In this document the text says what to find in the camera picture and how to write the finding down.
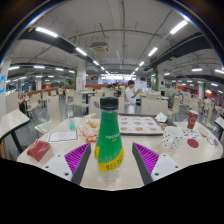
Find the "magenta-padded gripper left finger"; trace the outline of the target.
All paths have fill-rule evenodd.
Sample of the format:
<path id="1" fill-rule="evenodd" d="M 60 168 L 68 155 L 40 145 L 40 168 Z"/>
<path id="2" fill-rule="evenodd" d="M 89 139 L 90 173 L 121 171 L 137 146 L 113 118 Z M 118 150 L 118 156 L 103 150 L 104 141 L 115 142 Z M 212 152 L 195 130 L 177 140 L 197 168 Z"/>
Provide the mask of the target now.
<path id="1" fill-rule="evenodd" d="M 91 145 L 87 143 L 65 155 L 56 154 L 42 169 L 79 185 L 90 154 Z"/>

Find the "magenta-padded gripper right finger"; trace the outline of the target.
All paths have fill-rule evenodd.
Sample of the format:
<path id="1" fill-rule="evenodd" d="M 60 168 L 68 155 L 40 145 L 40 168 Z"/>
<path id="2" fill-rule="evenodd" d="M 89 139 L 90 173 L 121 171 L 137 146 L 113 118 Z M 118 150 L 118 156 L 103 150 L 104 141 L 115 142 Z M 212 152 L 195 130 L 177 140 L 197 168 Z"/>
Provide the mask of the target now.
<path id="1" fill-rule="evenodd" d="M 157 154 L 137 143 L 132 145 L 132 153 L 145 185 L 182 169 L 168 154 Z"/>

